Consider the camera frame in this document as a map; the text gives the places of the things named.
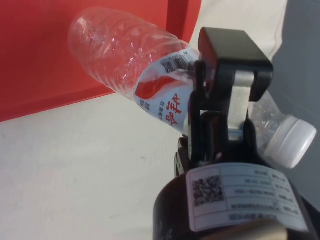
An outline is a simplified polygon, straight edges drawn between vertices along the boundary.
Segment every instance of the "clear plastic bottle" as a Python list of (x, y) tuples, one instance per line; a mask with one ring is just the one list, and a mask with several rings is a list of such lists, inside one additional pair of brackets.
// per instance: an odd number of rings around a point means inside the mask
[(183, 131), (193, 89), (185, 70), (199, 58), (188, 43), (130, 13), (91, 7), (72, 22), (68, 45), (91, 77)]
[(189, 46), (137, 16), (103, 7), (88, 8), (74, 19), (68, 45), (91, 77), (132, 100), (150, 64)]
[[(139, 17), (102, 7), (75, 18), (68, 45), (91, 77), (185, 133), (193, 90), (186, 70), (198, 51)], [(259, 152), (288, 168), (300, 161), (316, 135), (307, 122), (283, 115), (269, 93), (250, 104), (249, 116)]]
[(260, 155), (286, 168), (300, 162), (317, 134), (311, 124), (281, 113), (268, 91), (259, 102), (249, 104), (248, 113), (255, 125)]

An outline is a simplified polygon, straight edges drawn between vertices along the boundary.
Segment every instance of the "bottle cap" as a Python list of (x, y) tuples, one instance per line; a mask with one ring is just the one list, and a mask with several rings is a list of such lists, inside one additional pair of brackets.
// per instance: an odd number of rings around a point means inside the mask
[(293, 169), (305, 155), (316, 134), (314, 126), (289, 115), (274, 134), (264, 155)]

